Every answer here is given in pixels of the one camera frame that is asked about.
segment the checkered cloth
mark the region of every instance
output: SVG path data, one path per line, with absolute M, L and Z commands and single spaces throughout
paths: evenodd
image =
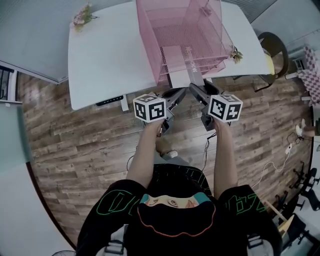
M 304 53 L 307 69 L 299 70 L 297 76 L 310 93 L 311 104 L 317 106 L 320 105 L 320 64 L 315 52 L 308 46 L 304 47 Z

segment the pink wire basket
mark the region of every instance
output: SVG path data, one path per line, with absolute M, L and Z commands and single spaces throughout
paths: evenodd
M 155 81 L 185 69 L 225 68 L 234 51 L 220 0 L 136 0 L 140 35 Z

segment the shoe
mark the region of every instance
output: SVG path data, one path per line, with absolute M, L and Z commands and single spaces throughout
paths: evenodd
M 304 130 L 306 127 L 306 120 L 304 118 L 302 118 L 301 120 L 301 129 Z
M 176 158 L 178 156 L 178 152 L 176 150 L 171 150 L 167 152 L 166 155 L 170 158 Z
M 296 133 L 296 135 L 298 135 L 298 137 L 302 137 L 302 132 L 303 132 L 304 130 L 302 130 L 300 127 L 299 127 L 299 125 L 296 125 L 295 126 L 295 133 Z

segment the wooden floor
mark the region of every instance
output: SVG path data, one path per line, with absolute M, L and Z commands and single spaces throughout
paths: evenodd
M 310 123 L 310 108 L 300 101 L 304 87 L 298 80 L 278 80 L 269 89 L 255 93 L 253 85 L 265 85 L 259 77 L 242 77 L 236 83 L 230 78 L 217 80 L 218 85 L 243 101 L 240 120 L 231 124 L 234 137 L 239 184 L 254 185 L 264 165 L 273 161 L 283 165 L 288 146 L 287 136 L 295 124 L 305 118 Z M 156 91 L 168 87 L 157 87 Z M 122 112 L 119 102 L 103 107 L 89 106 L 73 111 L 68 82 L 53 85 L 20 74 L 18 95 L 23 101 L 25 126 L 34 156 L 31 163 L 39 187 L 53 215 L 71 240 L 76 243 L 82 224 L 92 206 L 117 180 L 126 177 L 127 161 L 134 155 L 142 125 L 130 110 Z M 174 109 L 175 122 L 171 134 L 163 138 L 191 166 L 202 168 L 207 132 L 200 120 L 202 106 L 188 93 Z M 311 143 L 294 145 L 285 168 L 276 172 L 272 165 L 254 190 L 262 199 L 275 202 L 275 195 L 296 180 L 293 168 L 300 161 L 308 168 Z M 204 173 L 210 188 L 216 143 L 210 143 Z

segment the white table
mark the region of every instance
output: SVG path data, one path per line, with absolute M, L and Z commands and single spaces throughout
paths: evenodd
M 204 78 L 268 74 L 261 45 L 241 9 L 226 2 L 221 3 L 221 9 L 222 22 L 244 58 L 237 65 L 226 60 L 224 70 Z M 126 110 L 125 94 L 156 86 L 139 33 L 136 3 L 115 5 L 94 15 L 99 18 L 86 24 L 82 32 L 71 29 L 69 34 L 72 109 L 124 95 L 122 109 Z

